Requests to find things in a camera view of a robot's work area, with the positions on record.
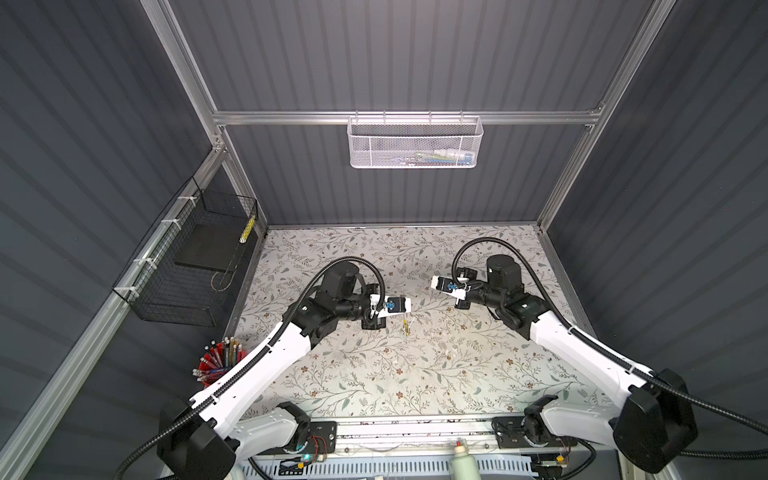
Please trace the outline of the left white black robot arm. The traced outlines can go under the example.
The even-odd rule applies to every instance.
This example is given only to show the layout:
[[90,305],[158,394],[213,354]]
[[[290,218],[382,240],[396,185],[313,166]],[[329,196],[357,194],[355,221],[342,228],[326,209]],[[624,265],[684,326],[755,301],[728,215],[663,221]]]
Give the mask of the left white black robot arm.
[[161,414],[148,445],[173,479],[224,479],[240,461],[273,449],[300,452],[311,419],[285,401],[271,412],[242,419],[290,366],[333,333],[342,319],[365,328],[385,326],[386,286],[368,260],[345,256],[323,267],[292,303],[268,338],[230,371],[188,401]]

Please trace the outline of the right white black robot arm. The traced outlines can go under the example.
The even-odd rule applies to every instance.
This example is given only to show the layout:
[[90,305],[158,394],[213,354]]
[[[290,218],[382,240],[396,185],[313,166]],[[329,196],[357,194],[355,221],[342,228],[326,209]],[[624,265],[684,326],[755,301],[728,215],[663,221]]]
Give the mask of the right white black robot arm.
[[434,289],[455,298],[458,309],[483,305],[505,326],[554,353],[596,385],[608,407],[577,406],[547,394],[528,406],[523,421],[529,443],[558,436],[612,447],[635,466],[658,473],[698,437],[692,406],[651,384],[656,378],[684,390],[682,378],[650,368],[596,341],[576,326],[566,326],[543,298],[526,292],[520,265],[503,254],[486,262],[487,277],[461,268],[454,278],[434,278]]

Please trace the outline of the yellow green marker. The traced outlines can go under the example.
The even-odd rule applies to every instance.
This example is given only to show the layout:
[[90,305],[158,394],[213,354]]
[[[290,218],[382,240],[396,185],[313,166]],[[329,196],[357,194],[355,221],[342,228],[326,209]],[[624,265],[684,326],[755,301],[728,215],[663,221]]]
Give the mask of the yellow green marker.
[[253,231],[253,228],[254,228],[255,224],[256,224],[256,216],[252,215],[248,219],[248,221],[247,221],[247,223],[246,223],[246,225],[245,225],[245,227],[244,227],[244,229],[243,229],[243,231],[242,231],[242,233],[241,233],[241,235],[239,237],[239,243],[240,244],[245,244],[248,241],[248,238],[249,238],[251,232]]

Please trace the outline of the white bottle with red cap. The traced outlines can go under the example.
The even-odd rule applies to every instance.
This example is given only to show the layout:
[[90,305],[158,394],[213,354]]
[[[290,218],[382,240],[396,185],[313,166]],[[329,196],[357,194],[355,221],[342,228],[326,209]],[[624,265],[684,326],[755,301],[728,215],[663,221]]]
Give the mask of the white bottle with red cap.
[[452,480],[481,480],[481,473],[475,458],[462,440],[457,440],[450,462]]

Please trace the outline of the red cup with pens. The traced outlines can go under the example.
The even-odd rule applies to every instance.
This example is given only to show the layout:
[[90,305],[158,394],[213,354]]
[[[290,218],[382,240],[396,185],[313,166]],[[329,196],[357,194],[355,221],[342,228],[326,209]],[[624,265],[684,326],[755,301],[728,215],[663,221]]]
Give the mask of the red cup with pens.
[[246,356],[247,349],[232,337],[211,341],[204,347],[198,365],[191,370],[191,373],[197,382],[208,387],[229,373]]

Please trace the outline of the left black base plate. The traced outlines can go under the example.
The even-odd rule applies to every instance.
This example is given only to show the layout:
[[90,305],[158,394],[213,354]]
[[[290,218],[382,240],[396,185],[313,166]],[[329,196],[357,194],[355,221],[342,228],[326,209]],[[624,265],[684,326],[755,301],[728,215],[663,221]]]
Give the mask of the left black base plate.
[[330,454],[336,449],[338,423],[335,421],[311,421],[306,428],[299,428],[299,435],[286,446],[275,447],[262,455]]

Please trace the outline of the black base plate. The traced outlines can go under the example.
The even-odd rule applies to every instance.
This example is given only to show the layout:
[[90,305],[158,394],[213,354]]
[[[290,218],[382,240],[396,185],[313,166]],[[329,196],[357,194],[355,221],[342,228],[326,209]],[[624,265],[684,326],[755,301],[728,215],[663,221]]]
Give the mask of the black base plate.
[[569,451],[577,445],[570,437],[552,434],[542,420],[526,415],[498,416],[491,419],[491,428],[499,448],[561,447]]
[[306,428],[299,428],[299,435],[286,446],[275,447],[262,455],[330,454],[336,449],[338,423],[335,421],[311,421]]

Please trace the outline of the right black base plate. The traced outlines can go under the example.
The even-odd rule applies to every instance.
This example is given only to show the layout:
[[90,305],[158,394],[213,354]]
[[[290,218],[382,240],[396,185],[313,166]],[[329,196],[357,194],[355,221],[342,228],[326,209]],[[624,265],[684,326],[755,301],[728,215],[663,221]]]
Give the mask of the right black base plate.
[[542,420],[526,415],[498,416],[491,419],[491,428],[499,448],[561,447],[569,451],[577,445],[570,437],[552,434]]

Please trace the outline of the aluminium rail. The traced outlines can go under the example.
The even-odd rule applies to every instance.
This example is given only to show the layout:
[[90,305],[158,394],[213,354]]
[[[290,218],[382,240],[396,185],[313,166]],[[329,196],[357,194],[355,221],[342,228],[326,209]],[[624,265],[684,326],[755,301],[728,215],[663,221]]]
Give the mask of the aluminium rail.
[[[542,420],[544,426],[558,437],[616,447],[611,426],[597,415],[595,408],[585,411],[555,408],[539,414],[512,415],[533,416]],[[227,462],[241,461],[262,455],[265,450],[286,446],[298,437],[299,428],[306,428],[311,421],[335,421],[338,423],[335,452],[345,442],[363,446],[376,443],[428,445],[477,436],[492,436],[492,442],[498,447],[491,428],[492,418],[470,415],[312,420],[293,405],[285,404],[268,414],[229,426],[214,419],[204,421],[197,418],[175,433],[172,443],[188,442],[187,451],[192,455],[221,457]]]

